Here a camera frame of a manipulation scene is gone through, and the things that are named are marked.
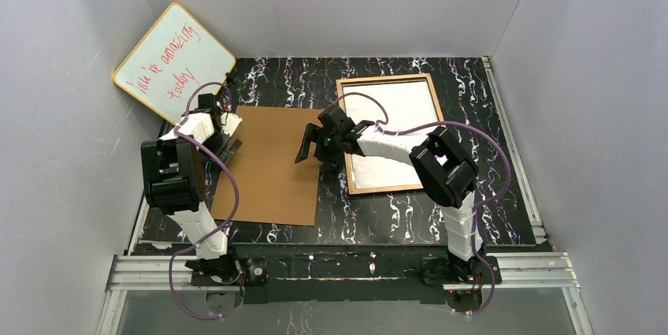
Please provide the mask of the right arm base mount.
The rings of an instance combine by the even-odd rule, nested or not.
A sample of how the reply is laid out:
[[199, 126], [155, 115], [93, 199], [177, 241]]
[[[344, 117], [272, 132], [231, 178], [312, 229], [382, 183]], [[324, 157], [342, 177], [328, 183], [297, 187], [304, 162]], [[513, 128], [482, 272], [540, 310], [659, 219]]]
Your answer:
[[503, 281], [499, 263], [494, 256], [485, 256], [485, 263], [472, 257], [469, 261], [447, 256], [424, 257], [417, 266], [417, 276], [426, 285], [469, 284], [471, 287], [476, 281], [484, 285], [492, 282], [500, 284]]

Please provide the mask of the brown backing board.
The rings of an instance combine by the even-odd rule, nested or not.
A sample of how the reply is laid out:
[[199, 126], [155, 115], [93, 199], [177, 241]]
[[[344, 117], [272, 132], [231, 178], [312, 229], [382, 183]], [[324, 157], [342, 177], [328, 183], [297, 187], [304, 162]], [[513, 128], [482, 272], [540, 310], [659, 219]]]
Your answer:
[[238, 106], [243, 119], [235, 132], [242, 141], [228, 169], [239, 189], [233, 221], [278, 225], [315, 223], [320, 163], [296, 163], [305, 127], [318, 109]]

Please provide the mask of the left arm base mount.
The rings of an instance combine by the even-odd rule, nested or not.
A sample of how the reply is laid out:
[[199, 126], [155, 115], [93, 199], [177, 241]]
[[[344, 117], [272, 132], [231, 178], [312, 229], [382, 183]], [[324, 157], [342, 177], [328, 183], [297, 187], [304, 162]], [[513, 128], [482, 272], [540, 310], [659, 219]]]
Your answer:
[[192, 271], [194, 286], [263, 286], [268, 280], [266, 259], [188, 260], [185, 266]]

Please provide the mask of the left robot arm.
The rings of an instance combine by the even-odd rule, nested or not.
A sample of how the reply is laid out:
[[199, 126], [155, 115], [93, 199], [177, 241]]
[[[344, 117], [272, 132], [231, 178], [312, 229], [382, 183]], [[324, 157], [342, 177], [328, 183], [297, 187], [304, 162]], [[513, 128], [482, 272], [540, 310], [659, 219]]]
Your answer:
[[242, 145], [232, 136], [242, 118], [222, 108], [213, 94], [198, 96], [198, 106], [176, 127], [140, 147], [144, 195], [151, 207], [177, 223], [195, 246], [198, 260], [188, 267], [203, 272], [236, 262], [227, 232], [219, 229], [206, 206], [206, 177], [200, 147], [228, 164]]

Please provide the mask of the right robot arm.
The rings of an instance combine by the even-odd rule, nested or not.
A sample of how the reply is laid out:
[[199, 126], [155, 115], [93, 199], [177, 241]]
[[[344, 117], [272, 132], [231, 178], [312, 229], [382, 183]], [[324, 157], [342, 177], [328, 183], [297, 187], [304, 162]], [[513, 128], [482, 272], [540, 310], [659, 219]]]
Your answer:
[[447, 249], [464, 262], [482, 256], [475, 223], [475, 185], [478, 167], [463, 146], [443, 126], [423, 135], [394, 134], [371, 121], [354, 122], [338, 106], [321, 112], [317, 124], [306, 125], [296, 162], [314, 156], [335, 167], [344, 154], [380, 157], [414, 168], [427, 196], [441, 208]]

